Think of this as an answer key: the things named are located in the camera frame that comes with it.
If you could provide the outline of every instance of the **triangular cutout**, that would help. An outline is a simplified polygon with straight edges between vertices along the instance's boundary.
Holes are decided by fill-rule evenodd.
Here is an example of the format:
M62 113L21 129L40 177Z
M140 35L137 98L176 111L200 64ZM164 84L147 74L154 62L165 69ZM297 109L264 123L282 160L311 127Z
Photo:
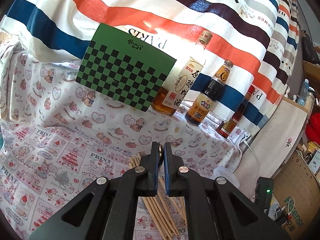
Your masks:
M234 194L229 194L229 198L241 226L246 227L258 221L258 217Z
M61 219L75 227L79 227L84 219L84 216L89 208L89 205L93 199L93 193L88 193L82 200L80 200L74 207L68 212L63 214Z

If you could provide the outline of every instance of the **hisense cardboard box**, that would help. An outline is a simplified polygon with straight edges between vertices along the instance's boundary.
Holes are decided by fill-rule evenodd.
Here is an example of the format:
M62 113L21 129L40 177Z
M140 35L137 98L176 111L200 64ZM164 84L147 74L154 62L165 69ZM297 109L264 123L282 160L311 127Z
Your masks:
M291 212L284 229L298 240L320 208L320 189L309 167L296 152L274 179L274 196L285 211Z

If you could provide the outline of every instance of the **plastic water bottle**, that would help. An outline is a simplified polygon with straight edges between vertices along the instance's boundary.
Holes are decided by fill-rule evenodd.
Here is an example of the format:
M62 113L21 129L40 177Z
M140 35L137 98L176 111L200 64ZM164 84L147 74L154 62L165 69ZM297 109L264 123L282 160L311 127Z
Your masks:
M299 96L299 100L298 100L298 104L301 106L304 106L306 103L308 89L309 89L309 80L305 79L304 82L302 83L300 96Z

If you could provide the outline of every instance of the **silver screw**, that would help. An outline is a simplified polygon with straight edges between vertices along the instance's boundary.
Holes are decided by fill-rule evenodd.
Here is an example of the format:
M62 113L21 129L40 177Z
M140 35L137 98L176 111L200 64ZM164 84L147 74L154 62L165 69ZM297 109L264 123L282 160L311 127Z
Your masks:
M186 166L181 166L181 167L179 167L179 171L181 173L187 173L189 171L189 168Z
M97 184L103 185L107 182L107 179L105 177L100 177L97 179Z
M146 169L143 166L138 166L134 169L135 172L137 173L142 173L144 172Z
M227 183L227 180L224 177L217 177L217 183L223 185Z

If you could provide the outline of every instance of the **bundle of chopsticks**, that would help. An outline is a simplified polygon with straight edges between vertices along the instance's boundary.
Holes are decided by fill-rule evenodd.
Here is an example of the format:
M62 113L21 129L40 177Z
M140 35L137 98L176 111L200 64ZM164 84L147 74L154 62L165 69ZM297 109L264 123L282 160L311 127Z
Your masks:
M137 154L137 156L130 157L130 168L138 167L140 164L141 155L140 153ZM165 188L164 181L159 175L159 182L163 188ZM178 236L179 231L174 223L174 220L169 212L169 208L166 206L166 203L164 202L164 199L162 197L162 194L158 188L158 198L160 199L160 202L162 203L162 206L158 202L158 199L156 197L142 197L143 202L145 203L150 216L152 220L154 221L158 231L160 232L163 239L170 239L172 240L173 236ZM175 198L170 197L169 198L171 203L174 205L177 212L182 216L185 223L187 223L186 219L186 208L182 197L179 197L180 206L177 204Z

